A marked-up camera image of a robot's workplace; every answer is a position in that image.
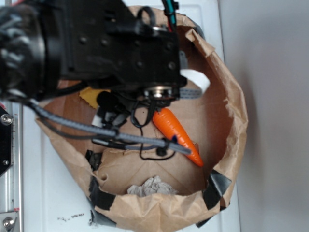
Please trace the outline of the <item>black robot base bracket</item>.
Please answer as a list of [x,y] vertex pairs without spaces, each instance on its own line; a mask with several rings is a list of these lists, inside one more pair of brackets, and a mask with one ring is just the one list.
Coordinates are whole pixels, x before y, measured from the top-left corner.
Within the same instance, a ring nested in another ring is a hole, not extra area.
[[0,176],[12,165],[13,117],[0,103]]

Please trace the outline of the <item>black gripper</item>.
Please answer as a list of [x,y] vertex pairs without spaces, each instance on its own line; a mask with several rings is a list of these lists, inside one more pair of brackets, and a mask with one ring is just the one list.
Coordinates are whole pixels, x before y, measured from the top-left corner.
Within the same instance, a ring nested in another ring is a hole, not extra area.
[[177,3],[163,1],[166,27],[154,11],[133,14],[121,0],[57,0],[60,73],[93,88],[174,101],[186,80],[180,75]]

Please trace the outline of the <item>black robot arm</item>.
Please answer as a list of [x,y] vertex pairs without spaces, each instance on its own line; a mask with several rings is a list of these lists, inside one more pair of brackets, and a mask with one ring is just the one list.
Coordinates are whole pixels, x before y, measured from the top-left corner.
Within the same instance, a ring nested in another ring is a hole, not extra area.
[[60,80],[140,96],[169,87],[179,97],[177,32],[156,27],[149,7],[120,0],[21,0],[0,9],[0,96],[42,101]]

